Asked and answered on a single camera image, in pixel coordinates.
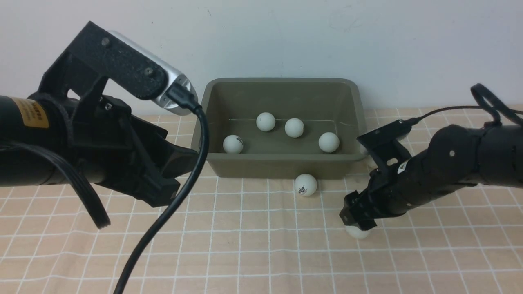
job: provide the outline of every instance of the white ball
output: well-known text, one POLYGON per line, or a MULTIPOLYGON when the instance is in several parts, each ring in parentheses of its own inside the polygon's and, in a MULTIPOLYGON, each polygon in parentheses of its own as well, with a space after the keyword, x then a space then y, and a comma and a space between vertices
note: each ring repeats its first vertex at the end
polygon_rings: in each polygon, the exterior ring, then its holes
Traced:
POLYGON ((313 176, 309 174, 303 174, 299 175, 296 180, 294 180, 294 188, 301 196, 311 196, 314 194, 314 192, 316 192, 318 183, 313 176))
POLYGON ((240 153, 243 150, 243 141, 236 135, 229 135, 223 140, 223 149, 227 153, 240 153))
POLYGON ((303 134, 305 126, 303 121, 297 118, 291 118, 285 124, 285 133, 291 138, 297 138, 303 134))
POLYGON ((320 136, 318 144, 323 152, 332 153, 339 147, 339 138, 335 133, 327 132, 320 136))
POLYGON ((258 118, 256 118, 256 126, 260 131, 268 132, 272 130, 275 125, 276 119, 268 112, 261 113, 258 118))
POLYGON ((365 239, 370 234, 370 230, 369 231, 362 231, 362 230, 360 230, 360 228, 355 227, 353 225, 346 225, 345 226, 345 230, 353 238, 360 239, 360 240, 361 239, 365 239))
POLYGON ((363 147, 363 145, 361 145, 360 143, 358 143, 359 146, 360 146, 360 153, 363 154, 363 155, 369 155, 369 151, 367 151, 367 148, 363 147))

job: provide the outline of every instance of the olive green bin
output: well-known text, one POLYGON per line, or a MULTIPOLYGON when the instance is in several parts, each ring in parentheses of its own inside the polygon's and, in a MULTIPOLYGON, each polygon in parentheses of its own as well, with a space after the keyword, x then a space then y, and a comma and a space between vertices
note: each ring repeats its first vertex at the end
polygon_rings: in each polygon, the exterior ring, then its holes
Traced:
MULTIPOLYGON (((343 178, 353 162, 365 158, 356 137, 366 132, 356 84, 341 78, 220 78, 210 82, 202 107, 209 120, 207 161, 219 177, 287 178, 308 173, 317 179, 343 178), (256 118, 270 112, 276 126, 256 127, 256 118), (305 131, 299 138, 285 134, 285 123, 299 118, 305 131), (324 132, 340 139, 334 153, 324 153, 318 140, 324 132), (223 140, 242 138, 239 154, 227 154, 223 140)), ((199 150, 201 129, 196 124, 191 148, 199 150)))

